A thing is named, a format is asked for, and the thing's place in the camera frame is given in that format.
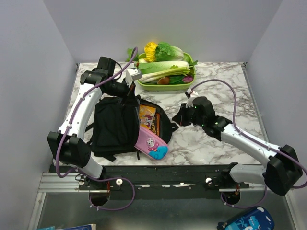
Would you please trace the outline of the pink pencil case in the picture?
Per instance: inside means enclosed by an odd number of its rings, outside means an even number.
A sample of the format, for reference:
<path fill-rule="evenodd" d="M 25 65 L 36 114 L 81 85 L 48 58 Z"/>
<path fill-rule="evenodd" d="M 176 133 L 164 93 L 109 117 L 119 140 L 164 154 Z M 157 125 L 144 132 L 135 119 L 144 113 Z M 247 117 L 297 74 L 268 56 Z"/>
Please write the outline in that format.
<path fill-rule="evenodd" d="M 158 161 L 162 160 L 168 153 L 168 145 L 156 134 L 142 126 L 134 147 L 148 157 Z"/>

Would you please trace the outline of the blue Treehouse book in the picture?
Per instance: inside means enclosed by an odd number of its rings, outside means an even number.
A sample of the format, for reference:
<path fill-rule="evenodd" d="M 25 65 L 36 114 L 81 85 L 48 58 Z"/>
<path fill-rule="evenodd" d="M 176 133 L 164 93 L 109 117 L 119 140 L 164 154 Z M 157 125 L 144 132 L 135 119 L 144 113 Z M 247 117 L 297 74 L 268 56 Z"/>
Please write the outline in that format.
<path fill-rule="evenodd" d="M 157 136 L 160 136 L 160 114 L 159 113 L 155 113 L 149 130 L 152 133 L 156 134 Z"/>

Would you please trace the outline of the black student backpack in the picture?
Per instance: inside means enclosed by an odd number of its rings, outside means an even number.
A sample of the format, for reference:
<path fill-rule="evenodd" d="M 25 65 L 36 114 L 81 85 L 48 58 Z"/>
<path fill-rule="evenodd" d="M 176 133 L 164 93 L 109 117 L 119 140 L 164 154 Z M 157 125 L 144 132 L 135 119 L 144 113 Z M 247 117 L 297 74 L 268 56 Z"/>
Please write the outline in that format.
<path fill-rule="evenodd" d="M 156 108 L 156 113 L 160 114 L 159 138 L 168 144 L 178 126 L 170 121 L 163 108 L 157 104 L 144 99 L 139 102 L 140 105 Z M 107 97 L 95 106 L 94 122 L 87 127 L 93 129 L 93 134 L 87 144 L 95 156 L 115 161 L 117 154 L 137 151 L 134 146 L 140 127 L 136 107 L 122 105 L 118 97 Z"/>

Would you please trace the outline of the Roald Dahl Charlie book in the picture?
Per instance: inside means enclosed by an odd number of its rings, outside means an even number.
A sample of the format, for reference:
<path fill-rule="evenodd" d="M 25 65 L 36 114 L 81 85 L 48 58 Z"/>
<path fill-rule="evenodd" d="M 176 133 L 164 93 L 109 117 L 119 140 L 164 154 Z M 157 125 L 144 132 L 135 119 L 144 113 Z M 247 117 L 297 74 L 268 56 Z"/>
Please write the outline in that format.
<path fill-rule="evenodd" d="M 141 104 L 140 111 L 139 111 L 139 118 L 140 118 L 141 126 L 146 129 L 149 129 L 153 122 L 155 113 L 156 113 L 156 108 Z"/>

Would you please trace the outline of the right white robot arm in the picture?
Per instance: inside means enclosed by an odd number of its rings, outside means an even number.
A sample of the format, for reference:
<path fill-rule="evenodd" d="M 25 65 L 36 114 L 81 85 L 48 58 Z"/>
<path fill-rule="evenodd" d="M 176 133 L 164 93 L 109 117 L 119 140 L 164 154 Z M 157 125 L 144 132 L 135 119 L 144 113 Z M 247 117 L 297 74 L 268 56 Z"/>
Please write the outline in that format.
<path fill-rule="evenodd" d="M 228 165 L 221 173 L 221 183 L 227 188 L 243 182 L 262 184 L 284 196 L 303 175 L 291 146 L 278 147 L 245 134 L 233 121 L 216 115 L 212 103 L 204 96 L 191 97 L 187 103 L 182 103 L 172 120 L 183 127 L 201 127 L 208 136 L 240 149 L 260 163 Z"/>

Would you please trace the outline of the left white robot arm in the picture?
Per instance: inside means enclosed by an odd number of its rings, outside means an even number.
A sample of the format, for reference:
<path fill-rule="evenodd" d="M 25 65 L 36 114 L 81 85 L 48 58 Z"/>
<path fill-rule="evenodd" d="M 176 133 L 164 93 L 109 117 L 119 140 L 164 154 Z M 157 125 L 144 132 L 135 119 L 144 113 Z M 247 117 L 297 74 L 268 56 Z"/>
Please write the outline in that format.
<path fill-rule="evenodd" d="M 122 83 L 114 81 L 133 60 L 118 73 L 114 73 L 114 60 L 110 61 L 110 68 L 102 68 L 107 61 L 108 58 L 102 57 L 93 71 L 84 72 L 80 79 L 78 97 L 69 115 L 58 131 L 50 132 L 47 137 L 58 177 L 64 178 L 69 173 L 77 171 L 88 175 L 90 184 L 95 189 L 102 189 L 106 185 L 106 177 L 102 174 L 103 166 L 91 157 L 91 151 L 83 141 L 88 120 L 103 94 L 127 98 L 130 87 L 134 84 L 133 80 Z"/>

